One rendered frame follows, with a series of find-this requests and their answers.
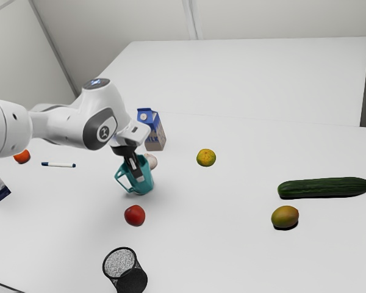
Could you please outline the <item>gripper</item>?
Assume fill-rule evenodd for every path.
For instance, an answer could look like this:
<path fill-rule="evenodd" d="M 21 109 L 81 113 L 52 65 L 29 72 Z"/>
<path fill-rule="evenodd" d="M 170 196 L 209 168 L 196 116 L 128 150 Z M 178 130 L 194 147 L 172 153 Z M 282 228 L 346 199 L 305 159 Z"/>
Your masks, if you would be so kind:
<path fill-rule="evenodd" d="M 128 173 L 127 177 L 131 183 L 142 183 L 145 180 L 139 158 L 135 154 L 136 146 L 112 146 L 114 154 L 124 157 Z"/>

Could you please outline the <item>teal faceted mug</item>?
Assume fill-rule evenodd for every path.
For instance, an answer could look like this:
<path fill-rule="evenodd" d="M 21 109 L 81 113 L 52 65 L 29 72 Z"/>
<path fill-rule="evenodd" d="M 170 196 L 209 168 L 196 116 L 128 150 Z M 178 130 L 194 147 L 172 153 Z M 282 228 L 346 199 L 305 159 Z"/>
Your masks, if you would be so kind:
<path fill-rule="evenodd" d="M 153 181 L 153 177 L 151 174 L 151 170 L 149 168 L 149 164 L 148 161 L 146 160 L 146 158 L 144 157 L 144 155 L 139 154 L 137 155 L 137 157 L 139 158 L 140 161 L 140 165 L 141 165 L 141 170 L 143 172 L 143 175 L 145 177 L 145 180 L 142 183 L 131 183 L 127 177 L 127 167 L 125 162 L 122 163 L 122 165 L 119 167 L 118 171 L 116 172 L 114 178 L 117 181 L 118 184 L 120 184 L 120 186 L 127 192 L 127 193 L 132 193 L 135 192 L 139 195 L 144 195 L 147 194 L 148 192 L 150 192 L 153 187 L 154 187 L 154 181 Z M 128 180 L 130 187 L 127 187 L 121 180 L 122 177 L 126 177 L 126 179 Z"/>

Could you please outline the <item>white garlic bulb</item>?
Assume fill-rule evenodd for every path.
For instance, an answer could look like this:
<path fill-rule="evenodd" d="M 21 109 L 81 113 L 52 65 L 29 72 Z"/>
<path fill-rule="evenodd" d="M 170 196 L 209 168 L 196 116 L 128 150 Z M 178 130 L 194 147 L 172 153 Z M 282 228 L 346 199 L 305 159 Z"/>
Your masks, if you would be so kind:
<path fill-rule="evenodd" d="M 148 161 L 150 170 L 154 170 L 158 165 L 158 160 L 153 154 L 145 153 L 144 157 Z"/>

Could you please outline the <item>blue and white milk carton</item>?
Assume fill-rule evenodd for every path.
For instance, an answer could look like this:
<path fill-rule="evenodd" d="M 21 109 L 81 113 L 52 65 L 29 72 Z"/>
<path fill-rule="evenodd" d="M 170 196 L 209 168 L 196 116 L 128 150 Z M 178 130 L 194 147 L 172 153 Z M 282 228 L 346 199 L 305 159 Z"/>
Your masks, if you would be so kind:
<path fill-rule="evenodd" d="M 159 113 L 151 108 L 138 108 L 137 120 L 148 125 L 151 132 L 145 140 L 145 148 L 147 151 L 162 151 L 167 142 L 165 132 Z"/>

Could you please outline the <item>red tomato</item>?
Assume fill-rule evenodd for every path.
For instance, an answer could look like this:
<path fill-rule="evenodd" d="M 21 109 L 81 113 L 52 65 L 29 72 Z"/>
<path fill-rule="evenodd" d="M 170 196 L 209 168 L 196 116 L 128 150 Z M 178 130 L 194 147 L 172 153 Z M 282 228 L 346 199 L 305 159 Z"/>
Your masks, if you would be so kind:
<path fill-rule="evenodd" d="M 145 222 L 145 210 L 139 205 L 132 205 L 124 212 L 125 221 L 131 226 L 141 226 Z"/>

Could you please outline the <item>yellow-green citrus fruit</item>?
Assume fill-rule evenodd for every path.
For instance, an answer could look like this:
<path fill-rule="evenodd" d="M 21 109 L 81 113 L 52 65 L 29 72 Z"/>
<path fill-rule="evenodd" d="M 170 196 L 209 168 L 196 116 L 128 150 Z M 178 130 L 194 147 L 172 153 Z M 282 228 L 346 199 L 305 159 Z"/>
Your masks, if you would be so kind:
<path fill-rule="evenodd" d="M 196 155 L 197 163 L 202 167 L 210 167 L 214 165 L 217 157 L 213 150 L 204 148 Z"/>

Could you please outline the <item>black mesh pen holder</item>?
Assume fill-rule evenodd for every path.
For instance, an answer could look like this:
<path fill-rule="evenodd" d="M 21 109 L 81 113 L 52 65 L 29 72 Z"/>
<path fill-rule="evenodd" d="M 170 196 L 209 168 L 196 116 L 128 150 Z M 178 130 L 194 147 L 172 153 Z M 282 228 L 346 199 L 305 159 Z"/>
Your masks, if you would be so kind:
<path fill-rule="evenodd" d="M 112 250 L 103 260 L 102 271 L 116 293 L 143 293 L 148 284 L 147 274 L 129 247 Z"/>

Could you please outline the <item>orange fruit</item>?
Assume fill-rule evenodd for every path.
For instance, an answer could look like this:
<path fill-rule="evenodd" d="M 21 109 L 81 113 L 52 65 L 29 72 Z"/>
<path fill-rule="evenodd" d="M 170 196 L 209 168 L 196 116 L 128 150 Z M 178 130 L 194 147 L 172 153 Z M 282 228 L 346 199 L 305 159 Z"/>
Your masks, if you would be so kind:
<path fill-rule="evenodd" d="M 27 149 L 25 149 L 21 153 L 14 155 L 13 158 L 17 163 L 25 164 L 31 159 L 31 154 Z"/>

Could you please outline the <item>green-yellow mango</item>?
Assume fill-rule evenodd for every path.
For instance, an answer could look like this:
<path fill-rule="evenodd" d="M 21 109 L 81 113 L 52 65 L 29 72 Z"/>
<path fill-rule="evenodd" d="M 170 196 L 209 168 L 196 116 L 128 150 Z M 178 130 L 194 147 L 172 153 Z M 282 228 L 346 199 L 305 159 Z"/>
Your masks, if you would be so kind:
<path fill-rule="evenodd" d="M 271 222 L 277 228 L 290 228 L 299 221 L 299 211 L 293 206 L 280 206 L 271 215 Z"/>

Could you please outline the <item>green cucumber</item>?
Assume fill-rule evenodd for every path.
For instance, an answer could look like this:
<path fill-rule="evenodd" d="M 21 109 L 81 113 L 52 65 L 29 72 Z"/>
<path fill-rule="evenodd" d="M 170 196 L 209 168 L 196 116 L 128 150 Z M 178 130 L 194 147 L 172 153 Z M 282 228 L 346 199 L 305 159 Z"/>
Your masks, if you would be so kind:
<path fill-rule="evenodd" d="M 285 200 L 354 197 L 364 193 L 366 179 L 358 177 L 292 180 L 278 186 L 278 195 Z"/>

